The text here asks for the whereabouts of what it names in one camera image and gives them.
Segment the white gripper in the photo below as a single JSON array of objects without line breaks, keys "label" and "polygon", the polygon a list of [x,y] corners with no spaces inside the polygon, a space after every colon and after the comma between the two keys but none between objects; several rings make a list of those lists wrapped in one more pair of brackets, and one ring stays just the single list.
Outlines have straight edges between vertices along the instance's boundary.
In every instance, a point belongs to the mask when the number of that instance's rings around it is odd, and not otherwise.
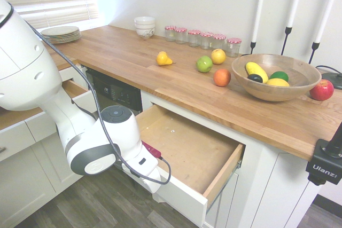
[{"label": "white gripper", "polygon": [[[138,173],[148,178],[160,181],[160,174],[157,169],[158,160],[155,157],[151,155],[138,155],[137,157],[127,161],[127,163],[131,168],[133,168]],[[122,168],[127,175],[129,175],[131,178],[137,181],[150,193],[155,193],[161,186],[160,184],[152,182],[146,178],[138,178],[124,164],[122,164]]]}]

